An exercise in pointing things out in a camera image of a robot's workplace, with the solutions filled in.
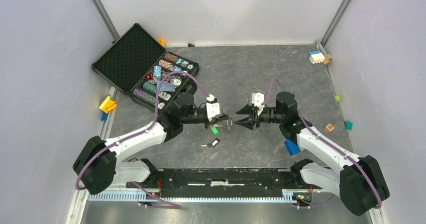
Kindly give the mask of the keyring with bunch of keys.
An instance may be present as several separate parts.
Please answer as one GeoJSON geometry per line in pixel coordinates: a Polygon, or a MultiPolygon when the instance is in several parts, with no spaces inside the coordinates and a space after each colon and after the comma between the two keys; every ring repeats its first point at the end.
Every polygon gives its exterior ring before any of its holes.
{"type": "Polygon", "coordinates": [[[228,120],[227,120],[227,129],[228,129],[228,131],[230,131],[230,130],[231,130],[231,128],[232,128],[232,120],[231,120],[231,119],[228,119],[228,120]]]}

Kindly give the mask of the key with black tag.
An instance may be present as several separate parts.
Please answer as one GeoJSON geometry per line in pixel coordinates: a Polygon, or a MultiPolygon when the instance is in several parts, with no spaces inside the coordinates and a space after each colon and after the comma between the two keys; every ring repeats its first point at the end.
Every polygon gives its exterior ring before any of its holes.
{"type": "Polygon", "coordinates": [[[218,143],[220,142],[219,138],[215,138],[213,141],[207,143],[207,144],[202,144],[200,145],[201,147],[206,147],[206,148],[214,148],[218,143]]]}

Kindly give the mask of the key with green tag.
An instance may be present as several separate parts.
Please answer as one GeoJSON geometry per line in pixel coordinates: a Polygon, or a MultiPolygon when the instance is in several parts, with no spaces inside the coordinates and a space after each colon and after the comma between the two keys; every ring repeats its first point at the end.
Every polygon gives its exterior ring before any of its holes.
{"type": "Polygon", "coordinates": [[[218,124],[213,124],[212,125],[212,127],[211,127],[211,131],[212,131],[212,133],[215,135],[215,136],[218,136],[219,135],[219,128],[221,128],[222,127],[222,125],[218,125],[218,124]]]}

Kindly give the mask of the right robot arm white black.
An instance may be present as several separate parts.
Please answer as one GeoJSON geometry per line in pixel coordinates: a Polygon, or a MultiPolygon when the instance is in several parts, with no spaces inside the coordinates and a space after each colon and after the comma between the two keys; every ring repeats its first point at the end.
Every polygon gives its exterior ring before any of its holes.
{"type": "Polygon", "coordinates": [[[361,157],[323,135],[300,115],[293,93],[279,92],[274,107],[265,106],[264,97],[262,93],[253,93],[249,103],[236,112],[246,118],[235,123],[250,130],[261,123],[278,124],[290,155],[307,150],[326,164],[322,167],[310,159],[294,163],[290,168],[293,186],[318,186],[339,197],[357,216],[382,207],[390,192],[374,157],[361,157]]]}

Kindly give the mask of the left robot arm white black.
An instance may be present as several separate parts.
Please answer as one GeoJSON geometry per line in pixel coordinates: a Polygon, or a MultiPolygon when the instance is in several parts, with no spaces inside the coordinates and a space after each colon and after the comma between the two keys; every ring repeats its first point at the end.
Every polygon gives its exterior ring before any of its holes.
{"type": "Polygon", "coordinates": [[[158,174],[142,160],[126,159],[149,147],[166,143],[183,131],[186,124],[203,124],[205,128],[230,120],[222,112],[216,97],[209,95],[199,107],[190,93],[179,93],[168,109],[155,121],[127,134],[101,139],[91,137],[73,164],[77,174],[76,189],[99,194],[110,185],[138,182],[153,187],[158,174]]]}

